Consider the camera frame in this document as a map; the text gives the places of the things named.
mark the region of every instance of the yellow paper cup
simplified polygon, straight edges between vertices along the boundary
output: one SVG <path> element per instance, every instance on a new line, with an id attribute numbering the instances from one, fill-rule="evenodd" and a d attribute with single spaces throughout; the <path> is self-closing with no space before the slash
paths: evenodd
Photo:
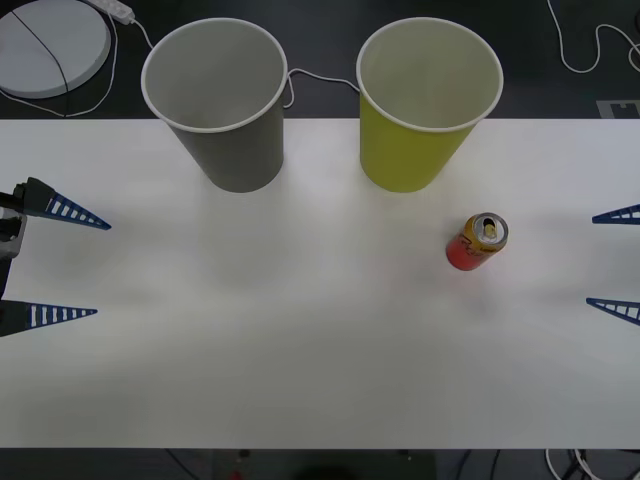
<path id="1" fill-rule="evenodd" d="M 434 179 L 494 109 L 504 78 L 476 33 L 437 18 L 408 18 L 374 33 L 358 55 L 360 162 L 392 192 Z"/>

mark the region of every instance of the white round device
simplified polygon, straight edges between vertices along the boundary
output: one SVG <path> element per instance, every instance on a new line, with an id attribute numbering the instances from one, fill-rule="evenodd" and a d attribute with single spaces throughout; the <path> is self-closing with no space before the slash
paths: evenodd
<path id="1" fill-rule="evenodd" d="M 85 3 L 38 0 L 15 13 L 55 55 L 69 90 L 89 80 L 109 55 L 109 29 Z M 22 98 L 48 98 L 66 91 L 54 59 L 11 12 L 0 18 L 0 89 Z"/>

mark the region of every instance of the soda can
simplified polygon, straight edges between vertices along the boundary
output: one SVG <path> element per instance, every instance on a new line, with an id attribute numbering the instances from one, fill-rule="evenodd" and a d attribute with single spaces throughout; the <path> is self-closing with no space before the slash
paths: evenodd
<path id="1" fill-rule="evenodd" d="M 473 270 L 507 244 L 509 227 L 495 213 L 474 215 L 447 245 L 447 258 L 460 270 Z"/>

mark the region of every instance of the wire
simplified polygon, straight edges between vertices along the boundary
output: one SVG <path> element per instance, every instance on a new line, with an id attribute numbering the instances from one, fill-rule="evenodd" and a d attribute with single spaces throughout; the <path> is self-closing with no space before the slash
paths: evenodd
<path id="1" fill-rule="evenodd" d="M 308 72 L 306 70 L 303 70 L 302 68 L 294 68 L 288 74 L 289 90 L 291 91 L 291 101 L 284 106 L 285 109 L 291 108 L 293 103 L 296 101 L 296 95 L 293 92 L 293 82 L 291 81 L 291 77 L 296 73 L 304 73 L 305 75 L 309 75 L 310 77 L 313 77 L 318 80 L 323 80 L 325 82 L 344 83 L 346 85 L 349 85 L 356 93 L 360 93 L 360 89 L 356 87 L 353 83 L 351 83 L 349 80 L 344 80 L 343 78 L 323 77 L 322 75 L 316 75 L 315 73 Z"/>
<path id="2" fill-rule="evenodd" d="M 466 452 L 464 452 L 464 455 L 460 459 L 460 463 L 458 463 L 458 469 L 456 470 L 455 480 L 460 480 L 460 477 L 462 476 L 462 469 L 464 468 L 465 463 L 467 463 L 467 460 L 469 460 L 469 455 L 471 455 L 471 450 L 467 450 Z"/>
<path id="3" fill-rule="evenodd" d="M 47 52 L 49 52 L 49 55 L 51 55 L 51 58 L 53 58 L 53 61 L 56 62 L 56 65 L 58 66 L 58 70 L 60 70 L 60 75 L 62 76 L 62 81 L 64 82 L 64 90 L 66 94 L 66 97 L 64 100 L 64 117 L 66 117 L 69 114 L 69 84 L 67 83 L 67 77 L 65 76 L 64 71 L 62 70 L 62 66 L 60 65 L 60 62 L 58 61 L 56 56 L 53 54 L 53 52 L 49 50 L 49 47 L 47 47 L 44 44 L 44 42 L 40 39 L 40 37 L 38 37 L 38 35 L 36 35 L 36 33 L 29 28 L 29 25 L 24 23 L 24 21 L 18 16 L 15 10 L 11 10 L 11 13 L 24 26 L 24 28 L 26 28 L 27 30 L 29 30 L 29 32 L 31 32 L 31 35 L 33 35 L 35 39 L 38 40 L 38 42 L 40 42 L 40 45 L 42 45 L 44 49 Z"/>
<path id="4" fill-rule="evenodd" d="M 44 107 L 41 107 L 41 106 L 39 106 L 39 105 L 35 105 L 35 104 L 33 104 L 33 103 L 27 102 L 27 101 L 22 100 L 22 99 L 20 99 L 20 98 L 15 98 L 13 95 L 9 95 L 8 93 L 4 92 L 3 90 L 0 90 L 0 94 L 2 94 L 4 97 L 6 97 L 6 98 L 8 98 L 9 100 L 12 100 L 12 101 L 14 101 L 14 102 L 22 103 L 23 105 L 28 105 L 29 107 L 37 108 L 38 110 L 43 110 L 43 111 L 45 111 L 45 112 L 49 112 L 49 113 L 51 113 L 51 114 L 53 114 L 53 115 L 55 115 L 55 116 L 57 116 L 57 117 L 62 117 L 62 118 L 79 117 L 80 115 L 85 115 L 85 114 L 87 114 L 87 113 L 91 113 L 91 112 L 93 112 L 93 111 L 94 111 L 95 109 L 97 109 L 97 108 L 102 104 L 102 102 L 104 102 L 104 101 L 105 101 L 105 99 L 109 96 L 109 93 L 111 92 L 111 87 L 113 86 L 113 79 L 114 79 L 114 78 L 115 78 L 115 76 L 116 76 L 116 60 L 117 60 L 117 58 L 118 58 L 118 32 L 117 32 L 117 30 L 116 30 L 116 24 L 115 24 L 115 23 L 113 23 L 113 18 L 111 17 L 111 15 L 109 15 L 109 14 L 107 13 L 107 17 L 109 17 L 109 21 L 111 22 L 111 27 L 113 28 L 113 35 L 114 35 L 114 50 L 113 50 L 113 64 L 111 65 L 111 79 L 109 80 L 109 87 L 107 88 L 107 92 L 106 92 L 106 93 L 104 94 L 104 96 L 100 99 L 100 101 L 99 101 L 98 103 L 96 103 L 92 108 L 90 108 L 89 110 L 84 110 L 84 111 L 82 111 L 82 112 L 77 112 L 77 113 L 65 113 L 65 114 L 62 114 L 62 113 L 58 113 L 58 112 L 56 112 L 56 111 L 54 111 L 54 110 L 50 110 L 50 109 L 48 109 L 48 108 L 44 108 Z M 67 95 L 67 100 L 66 100 L 66 101 L 68 102 L 68 101 L 69 101 L 69 89 L 68 89 L 68 86 L 67 86 L 67 93 L 66 93 L 66 95 Z"/>
<path id="5" fill-rule="evenodd" d="M 569 459 L 571 460 L 571 465 L 569 465 L 569 468 L 567 468 L 567 471 L 564 472 L 564 475 L 562 476 L 562 480 L 569 480 L 574 473 L 576 473 L 576 470 L 578 470 L 580 468 L 580 464 L 578 463 L 578 460 L 576 460 L 575 455 L 572 455 L 571 450 L 568 450 L 569 452 Z"/>
<path id="6" fill-rule="evenodd" d="M 131 20 L 131 23 L 135 23 L 138 26 L 138 28 L 142 30 L 142 34 L 144 35 L 144 39 L 147 41 L 147 45 L 149 45 L 149 48 L 153 50 L 153 43 L 151 43 L 151 40 L 149 40 L 149 35 L 147 35 L 147 31 L 144 29 L 142 24 L 135 19 Z"/>
<path id="7" fill-rule="evenodd" d="M 558 475 L 558 472 L 556 472 L 555 469 L 553 468 L 553 464 L 551 463 L 551 458 L 549 457 L 548 448 L 544 451 L 544 459 L 547 461 L 547 467 L 549 468 L 551 475 L 553 475 L 553 478 L 555 478 L 556 480 L 562 480 L 562 478 L 560 478 L 560 475 Z"/>
<path id="8" fill-rule="evenodd" d="M 102 105 L 102 102 L 106 100 L 106 98 L 109 96 L 109 93 L 111 92 L 111 87 L 113 86 L 113 79 L 116 76 L 116 60 L 118 59 L 118 32 L 116 31 L 116 24 L 113 23 L 113 18 L 111 17 L 111 15 L 107 14 L 107 17 L 109 17 L 109 21 L 111 22 L 111 27 L 113 28 L 113 35 L 115 37 L 114 47 L 113 47 L 113 63 L 111 64 L 111 79 L 109 80 L 109 87 L 107 88 L 106 93 L 100 99 L 100 101 L 96 103 L 92 108 L 90 108 L 89 110 L 85 110 L 83 112 L 72 113 L 71 115 L 67 115 L 68 117 L 79 117 L 80 115 L 85 115 L 87 113 L 93 112 L 96 108 Z"/>
<path id="9" fill-rule="evenodd" d="M 491 464 L 491 473 L 489 474 L 489 480 L 493 480 L 496 475 L 496 467 L 498 466 L 498 458 L 502 450 L 496 450 L 496 454 L 493 457 L 493 463 Z"/>
<path id="10" fill-rule="evenodd" d="M 609 25 L 607 23 L 600 24 L 596 27 L 595 33 L 596 33 L 597 55 L 596 55 L 595 63 L 590 68 L 587 68 L 586 70 L 578 70 L 570 66 L 564 58 L 564 45 L 562 44 L 562 31 L 560 30 L 560 24 L 558 23 L 556 14 L 553 11 L 553 7 L 551 6 L 551 0 L 547 0 L 547 6 L 549 7 L 549 12 L 551 12 L 551 17 L 553 18 L 553 22 L 556 24 L 556 30 L 558 31 L 558 40 L 560 41 L 560 58 L 562 59 L 562 63 L 564 64 L 564 66 L 567 67 L 569 70 L 571 70 L 574 73 L 589 73 L 593 71 L 593 69 L 595 69 L 598 66 L 598 63 L 600 63 L 600 35 L 599 35 L 600 29 L 611 28 L 612 30 L 615 30 L 620 35 L 622 35 L 625 38 L 625 40 L 629 42 L 629 44 L 631 45 L 631 49 L 629 50 L 629 55 L 628 55 L 629 63 L 631 64 L 631 66 L 635 71 L 640 72 L 640 68 L 637 67 L 635 63 L 633 63 L 633 57 L 632 57 L 633 52 L 635 50 L 635 52 L 638 54 L 638 57 L 640 58 L 640 49 L 638 49 L 638 47 L 640 47 L 640 43 L 638 44 L 633 43 L 633 40 L 631 40 L 631 38 L 629 38 L 629 36 L 626 33 L 624 33 L 618 27 L 614 27 L 613 25 Z"/>
<path id="11" fill-rule="evenodd" d="M 589 465 L 587 464 L 587 462 L 585 462 L 582 459 L 582 455 L 580 454 L 579 450 L 574 450 L 573 453 L 575 453 L 576 455 L 576 460 L 578 461 L 578 463 L 580 464 L 580 466 L 582 467 L 582 470 L 584 470 L 584 472 L 589 476 L 589 478 L 591 480 L 602 480 L 600 477 L 597 477 L 593 474 L 593 472 L 591 471 L 591 469 L 589 468 Z"/>
<path id="12" fill-rule="evenodd" d="M 182 469 L 182 471 L 184 473 L 186 473 L 187 475 L 189 475 L 189 477 L 191 477 L 192 480 L 200 480 L 198 477 L 196 477 L 193 472 L 191 472 L 191 470 L 189 470 L 184 463 L 182 463 L 180 461 L 180 459 L 178 457 L 176 457 L 175 453 L 173 453 L 170 449 L 165 448 L 164 449 L 165 452 L 167 452 L 169 454 L 169 456 L 171 458 L 173 458 L 173 461 L 176 462 L 176 464 Z"/>

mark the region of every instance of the white cable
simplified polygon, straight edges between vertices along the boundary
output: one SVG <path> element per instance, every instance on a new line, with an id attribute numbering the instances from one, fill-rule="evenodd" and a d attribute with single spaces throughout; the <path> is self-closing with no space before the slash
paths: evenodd
<path id="1" fill-rule="evenodd" d="M 553 475 L 556 480 L 562 480 L 560 475 L 558 475 L 558 473 L 553 468 L 553 465 L 551 464 L 551 458 L 549 458 L 549 449 L 548 448 L 544 451 L 544 458 L 547 461 L 547 467 L 549 467 L 549 471 L 551 472 L 551 475 Z"/>
<path id="2" fill-rule="evenodd" d="M 19 98 L 14 98 L 14 97 L 10 97 L 9 95 L 7 95 L 4 90 L 0 90 L 0 94 L 2 94 L 3 97 L 8 98 L 9 100 L 13 101 L 13 102 L 17 102 L 17 103 L 22 103 L 23 105 L 28 105 L 29 107 L 33 107 L 33 108 L 37 108 L 38 110 L 43 110 L 45 112 L 49 112 L 52 113 L 58 117 L 64 117 L 64 115 L 62 113 L 58 113 L 58 112 L 54 112 L 53 110 L 49 110 L 48 108 L 44 108 L 41 107 L 39 105 L 35 105 L 33 103 L 29 103 L 25 100 L 20 100 Z"/>
<path id="3" fill-rule="evenodd" d="M 560 30 L 560 24 L 558 23 L 556 14 L 553 11 L 553 7 L 551 6 L 551 0 L 547 0 L 547 6 L 549 7 L 549 12 L 551 12 L 553 23 L 556 24 L 556 30 L 558 31 L 558 40 L 560 41 L 560 58 L 562 59 L 562 63 L 564 64 L 564 66 L 567 67 L 569 70 L 571 70 L 574 73 L 589 73 L 598 66 L 598 64 L 600 63 L 600 34 L 599 33 L 601 28 L 606 27 L 606 28 L 611 28 L 612 30 L 615 30 L 620 35 L 622 35 L 627 40 L 627 42 L 629 42 L 629 44 L 631 45 L 631 49 L 629 50 L 629 55 L 628 55 L 629 63 L 631 64 L 631 66 L 635 71 L 640 72 L 640 68 L 636 67 L 636 64 L 633 63 L 633 57 L 631 56 L 633 54 L 633 51 L 635 50 L 636 53 L 638 54 L 638 58 L 640 59 L 640 49 L 638 49 L 638 47 L 640 47 L 640 43 L 638 44 L 633 43 L 633 40 L 631 40 L 631 38 L 629 38 L 629 36 L 626 33 L 624 33 L 622 30 L 620 30 L 618 27 L 614 27 L 613 25 L 609 25 L 606 23 L 603 23 L 596 27 L 595 33 L 596 33 L 597 55 L 596 55 L 596 61 L 593 64 L 593 66 L 591 68 L 587 68 L 586 70 L 578 70 L 570 66 L 564 58 L 564 45 L 562 44 L 562 31 Z"/>
<path id="4" fill-rule="evenodd" d="M 293 105 L 293 102 L 296 101 L 296 95 L 293 92 L 293 83 L 291 82 L 291 77 L 296 73 L 304 73 L 305 75 L 309 75 L 310 77 L 317 78 L 318 80 L 323 80 L 325 82 L 344 83 L 349 85 L 351 88 L 353 88 L 357 93 L 360 93 L 360 89 L 356 87 L 353 83 L 351 83 L 349 80 L 344 80 L 343 78 L 323 77 L 322 75 L 316 75 L 315 73 L 307 72 L 306 70 L 303 70 L 301 68 L 294 68 L 288 74 L 289 90 L 291 91 L 291 101 L 284 106 L 285 109 L 291 108 L 291 106 Z"/>
<path id="5" fill-rule="evenodd" d="M 85 110 L 84 112 L 72 113 L 71 115 L 67 115 L 67 118 L 79 117 L 80 115 L 85 115 L 86 113 L 93 112 L 96 108 L 98 108 L 102 104 L 102 102 L 105 101 L 105 99 L 109 96 L 109 92 L 111 92 L 111 87 L 113 86 L 113 79 L 116 76 L 116 59 L 118 58 L 118 32 L 116 31 L 116 24 L 113 23 L 113 18 L 111 18 L 111 15 L 107 15 L 107 16 L 111 21 L 111 26 L 113 27 L 113 34 L 115 36 L 115 42 L 114 42 L 115 44 L 113 48 L 113 63 L 111 64 L 111 80 L 109 80 L 109 88 L 107 88 L 107 92 L 100 99 L 100 101 L 96 103 L 92 108 L 90 108 L 89 110 Z"/>
<path id="6" fill-rule="evenodd" d="M 138 28 L 142 30 L 142 34 L 144 35 L 144 39 L 147 41 L 147 45 L 149 45 L 149 48 L 153 50 L 153 43 L 151 43 L 151 40 L 149 40 L 149 35 L 147 35 L 147 31 L 144 29 L 142 24 L 135 19 L 131 20 L 131 23 L 135 23 Z"/>
<path id="7" fill-rule="evenodd" d="M 589 465 L 587 464 L 587 462 L 585 462 L 582 459 L 582 455 L 580 455 L 580 451 L 579 450 L 574 450 L 573 453 L 576 456 L 576 460 L 578 461 L 578 463 L 580 464 L 580 466 L 582 467 L 582 470 L 584 470 L 584 473 L 586 473 L 589 478 L 591 480 L 602 480 L 600 477 L 596 477 L 593 472 L 591 471 L 591 469 L 589 468 Z"/>
<path id="8" fill-rule="evenodd" d="M 115 36 L 115 45 L 114 45 L 114 50 L 113 50 L 113 64 L 111 66 L 111 80 L 109 80 L 109 87 L 107 88 L 107 93 L 105 93 L 104 96 L 100 99 L 100 101 L 98 103 L 96 103 L 89 110 L 85 110 L 83 112 L 78 112 L 78 113 L 70 113 L 69 115 L 67 115 L 67 118 L 79 117 L 80 115 L 85 115 L 87 113 L 93 112 L 96 108 L 98 108 L 102 104 L 102 102 L 105 101 L 105 99 L 109 96 L 109 92 L 111 92 L 111 86 L 113 85 L 113 79 L 114 79 L 114 77 L 116 75 L 116 59 L 118 57 L 118 32 L 116 31 L 116 24 L 113 23 L 113 18 L 111 18 L 111 15 L 107 14 L 107 17 L 109 17 L 109 20 L 111 21 L 111 26 L 113 27 L 113 34 Z M 41 107 L 39 105 L 35 105 L 33 103 L 27 102 L 25 100 L 21 100 L 19 98 L 15 98 L 15 97 L 9 96 L 2 90 L 0 90 L 0 93 L 4 97 L 6 97 L 9 100 L 12 100 L 14 102 L 22 103 L 23 105 L 28 105 L 30 107 L 37 108 L 38 110 L 43 110 L 45 112 L 52 113 L 53 115 L 56 115 L 57 117 L 64 118 L 64 115 L 62 113 L 58 113 L 58 112 L 55 112 L 53 110 L 49 110 L 48 108 L 44 108 L 44 107 Z"/>

